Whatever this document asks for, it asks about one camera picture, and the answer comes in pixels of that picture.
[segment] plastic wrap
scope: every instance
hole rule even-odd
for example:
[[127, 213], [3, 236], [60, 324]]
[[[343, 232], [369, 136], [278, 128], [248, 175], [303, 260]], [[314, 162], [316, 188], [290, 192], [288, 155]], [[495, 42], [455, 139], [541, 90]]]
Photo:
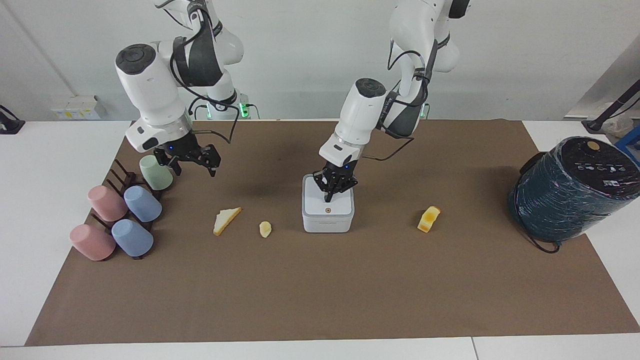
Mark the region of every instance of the plastic wrap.
[[635, 163], [615, 147], [568, 138], [522, 175], [517, 197], [513, 191], [509, 195], [509, 207], [531, 235], [559, 243], [638, 198], [639, 175]]

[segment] green indicator light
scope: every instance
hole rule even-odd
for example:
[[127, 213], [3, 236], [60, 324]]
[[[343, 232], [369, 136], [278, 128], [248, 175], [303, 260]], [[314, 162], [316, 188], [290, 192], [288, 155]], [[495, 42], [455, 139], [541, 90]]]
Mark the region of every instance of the green indicator light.
[[242, 115], [242, 117], [248, 117], [249, 116], [249, 110], [247, 109], [246, 105], [243, 103], [239, 103], [240, 105], [240, 114]]

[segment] cup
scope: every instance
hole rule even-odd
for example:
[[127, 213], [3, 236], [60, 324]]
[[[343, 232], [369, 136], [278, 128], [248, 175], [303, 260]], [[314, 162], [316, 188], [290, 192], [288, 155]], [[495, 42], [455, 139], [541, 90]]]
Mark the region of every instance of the cup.
[[108, 258], [116, 249], [116, 241], [104, 229], [86, 224], [71, 230], [69, 240], [76, 250], [93, 261]]
[[124, 201], [133, 215], [136, 215], [142, 222], [153, 221], [162, 213], [162, 204], [140, 186], [128, 188], [124, 192]]
[[132, 258], [146, 254], [154, 245], [154, 236], [142, 225], [129, 219], [118, 221], [111, 234], [118, 245]]
[[140, 159], [140, 171], [153, 190], [164, 190], [173, 182], [169, 169], [160, 165], [154, 155]]
[[100, 185], [89, 190], [87, 195], [91, 207], [104, 221], [114, 222], [123, 218], [127, 212], [127, 204], [114, 189]]

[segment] bread slice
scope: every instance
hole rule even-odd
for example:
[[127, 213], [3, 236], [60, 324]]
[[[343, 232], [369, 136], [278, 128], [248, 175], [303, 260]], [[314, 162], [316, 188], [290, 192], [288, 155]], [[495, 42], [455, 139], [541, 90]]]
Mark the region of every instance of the bread slice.
[[213, 234], [216, 236], [220, 236], [222, 232], [225, 230], [227, 225], [242, 211], [242, 208], [221, 210], [218, 215], [216, 215], [216, 223], [213, 225]]
[[418, 224], [418, 229], [424, 231], [425, 233], [428, 233], [429, 230], [431, 230], [433, 223], [438, 218], [439, 214], [440, 209], [436, 208], [435, 206], [431, 206], [430, 208], [428, 208], [427, 211], [422, 214], [422, 218], [420, 219], [420, 223]]
[[268, 238], [269, 234], [271, 234], [271, 224], [268, 221], [263, 221], [260, 223], [260, 235], [263, 238]]

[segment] brown table surface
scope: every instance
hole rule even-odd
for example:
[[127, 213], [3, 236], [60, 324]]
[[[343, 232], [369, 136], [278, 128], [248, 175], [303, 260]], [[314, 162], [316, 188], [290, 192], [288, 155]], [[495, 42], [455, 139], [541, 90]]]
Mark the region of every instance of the brown table surface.
[[[392, 160], [358, 164], [350, 232], [307, 234], [301, 180], [324, 165], [334, 126], [241, 122], [231, 146], [201, 137], [220, 144], [218, 175], [183, 166], [145, 259], [72, 249], [27, 345], [640, 332], [586, 236], [547, 255], [512, 221], [507, 194], [537, 152], [522, 123], [423, 122]], [[400, 144], [376, 133], [366, 153]], [[138, 172], [141, 157], [125, 142], [117, 156]], [[431, 205], [442, 214], [424, 234]]]

